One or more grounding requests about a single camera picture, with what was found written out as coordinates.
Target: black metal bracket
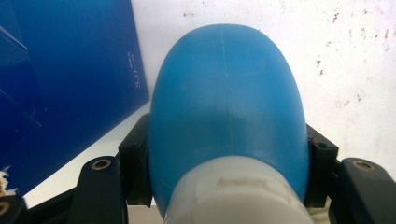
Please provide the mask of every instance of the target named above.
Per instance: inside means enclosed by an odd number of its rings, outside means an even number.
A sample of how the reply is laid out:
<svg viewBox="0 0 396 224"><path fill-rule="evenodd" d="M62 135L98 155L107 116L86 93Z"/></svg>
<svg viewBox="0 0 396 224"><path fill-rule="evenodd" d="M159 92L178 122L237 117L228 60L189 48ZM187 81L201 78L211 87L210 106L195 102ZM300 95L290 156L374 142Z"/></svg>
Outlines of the black metal bracket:
<svg viewBox="0 0 396 224"><path fill-rule="evenodd" d="M96 158L81 170L74 189L34 208L23 198L0 198L0 223L128 223L126 202L150 206L149 115L143 116L114 157ZM332 199L332 224L396 223L396 183L379 165L336 157L338 147L307 125L309 182L304 204L323 207Z"/></svg>

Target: dirty white wall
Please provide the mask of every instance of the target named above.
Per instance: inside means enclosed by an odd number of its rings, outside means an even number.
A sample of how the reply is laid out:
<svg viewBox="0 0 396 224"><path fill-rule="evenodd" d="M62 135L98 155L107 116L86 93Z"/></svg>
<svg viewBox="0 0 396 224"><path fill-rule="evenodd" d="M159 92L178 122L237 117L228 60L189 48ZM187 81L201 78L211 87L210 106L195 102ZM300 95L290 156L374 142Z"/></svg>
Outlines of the dirty white wall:
<svg viewBox="0 0 396 224"><path fill-rule="evenodd" d="M213 23L256 28L295 76L306 122L339 158L379 163L396 179L396 4L384 1L133 0L151 93L166 53Z"/></svg>

